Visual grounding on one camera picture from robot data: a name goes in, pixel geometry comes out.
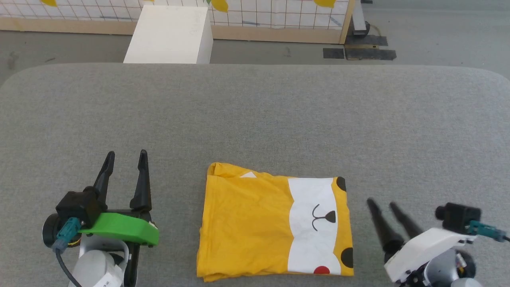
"gray fabric tabletop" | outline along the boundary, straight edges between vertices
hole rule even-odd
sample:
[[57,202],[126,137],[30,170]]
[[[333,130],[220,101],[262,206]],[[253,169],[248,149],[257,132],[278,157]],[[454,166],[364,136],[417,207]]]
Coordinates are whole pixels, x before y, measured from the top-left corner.
[[[275,175],[346,179],[354,277],[270,275],[209,286],[391,286],[365,201],[394,200],[423,227],[438,205],[482,208],[510,231],[510,82],[425,66],[65,64],[0,89],[0,286],[67,286],[41,241],[68,190],[116,153],[107,204],[127,208],[147,149],[160,245],[142,248],[138,286],[206,285],[196,253],[215,161]],[[507,286],[510,244],[478,239],[477,279]],[[77,248],[64,260],[72,268]]]

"white grid cloth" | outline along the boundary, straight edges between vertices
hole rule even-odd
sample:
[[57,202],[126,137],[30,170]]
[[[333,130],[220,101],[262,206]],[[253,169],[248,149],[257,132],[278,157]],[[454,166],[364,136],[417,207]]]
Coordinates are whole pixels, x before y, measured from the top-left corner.
[[227,0],[228,13],[205,0],[56,0],[57,7],[40,0],[0,0],[0,17],[96,21],[137,21],[143,5],[209,7],[212,25],[261,28],[341,30],[348,0],[334,8],[312,0]]

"gray floor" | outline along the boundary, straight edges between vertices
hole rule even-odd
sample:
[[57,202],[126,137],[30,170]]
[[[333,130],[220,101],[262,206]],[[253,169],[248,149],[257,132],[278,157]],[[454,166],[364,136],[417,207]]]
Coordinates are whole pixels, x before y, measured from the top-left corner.
[[[423,64],[488,69],[510,79],[510,2],[374,0],[365,18],[388,37],[394,61],[323,59],[334,45],[215,40],[211,63]],[[0,31],[0,84],[52,63],[122,62],[130,36]]]

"yellow leaf print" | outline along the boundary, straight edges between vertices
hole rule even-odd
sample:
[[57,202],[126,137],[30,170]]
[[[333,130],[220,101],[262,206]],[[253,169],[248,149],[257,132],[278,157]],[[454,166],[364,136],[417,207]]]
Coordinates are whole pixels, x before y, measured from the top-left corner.
[[211,3],[214,9],[225,13],[228,12],[228,3],[226,0],[211,0]]
[[335,6],[335,0],[314,0],[314,2],[322,7],[333,8]]
[[41,2],[43,2],[44,4],[46,4],[48,6],[53,6],[53,7],[57,6],[57,2],[55,0],[41,0]]

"folded cloth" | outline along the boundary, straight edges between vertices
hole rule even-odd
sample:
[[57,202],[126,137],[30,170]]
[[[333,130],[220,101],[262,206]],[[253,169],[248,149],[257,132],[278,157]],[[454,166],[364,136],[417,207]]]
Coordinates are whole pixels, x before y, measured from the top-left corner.
[[354,275],[345,180],[213,163],[197,276],[207,282],[278,273]]

